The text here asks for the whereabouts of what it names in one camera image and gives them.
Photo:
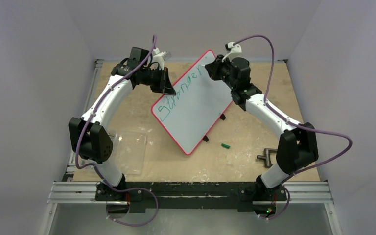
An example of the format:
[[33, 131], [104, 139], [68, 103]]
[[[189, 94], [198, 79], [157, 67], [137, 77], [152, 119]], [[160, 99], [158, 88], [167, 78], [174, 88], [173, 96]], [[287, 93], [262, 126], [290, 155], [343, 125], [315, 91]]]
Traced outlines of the red-framed whiteboard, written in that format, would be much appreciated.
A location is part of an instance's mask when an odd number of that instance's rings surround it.
[[230, 88], [210, 79], [201, 64], [213, 62], [207, 50], [173, 84], [176, 95], [162, 95], [151, 113], [186, 154], [191, 154], [232, 102]]

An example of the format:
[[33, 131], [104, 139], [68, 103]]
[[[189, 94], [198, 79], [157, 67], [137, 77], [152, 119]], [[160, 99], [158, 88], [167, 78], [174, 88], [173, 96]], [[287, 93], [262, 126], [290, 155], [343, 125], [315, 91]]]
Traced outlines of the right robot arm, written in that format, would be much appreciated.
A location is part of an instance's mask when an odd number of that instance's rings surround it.
[[204, 66], [211, 80], [223, 81], [233, 102], [269, 127], [278, 137], [276, 163], [256, 178], [255, 194], [267, 199], [285, 179], [319, 158], [316, 135], [311, 123], [295, 124], [251, 83], [250, 63], [244, 58], [225, 59], [223, 55]]

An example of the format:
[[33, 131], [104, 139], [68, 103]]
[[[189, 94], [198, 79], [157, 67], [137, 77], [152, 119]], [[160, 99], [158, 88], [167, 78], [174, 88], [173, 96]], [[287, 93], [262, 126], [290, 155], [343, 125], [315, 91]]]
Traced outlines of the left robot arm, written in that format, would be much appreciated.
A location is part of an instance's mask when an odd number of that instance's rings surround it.
[[176, 95], [165, 66], [170, 57], [169, 51], [156, 47], [151, 50], [133, 47], [130, 56], [113, 67], [107, 85], [94, 104], [68, 123], [76, 168], [92, 166], [114, 200], [124, 198], [128, 189], [124, 174], [111, 159], [114, 143], [107, 128], [119, 105], [137, 85], [148, 86], [154, 93]]

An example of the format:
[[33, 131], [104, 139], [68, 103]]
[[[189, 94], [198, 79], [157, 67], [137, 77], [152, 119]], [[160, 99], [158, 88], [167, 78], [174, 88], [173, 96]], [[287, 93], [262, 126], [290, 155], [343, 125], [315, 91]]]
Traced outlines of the green marker cap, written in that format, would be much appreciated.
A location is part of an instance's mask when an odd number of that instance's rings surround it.
[[230, 148], [231, 148], [229, 145], [224, 144], [224, 143], [222, 143], [221, 146], [222, 146], [223, 148], [226, 148], [226, 149], [230, 149]]

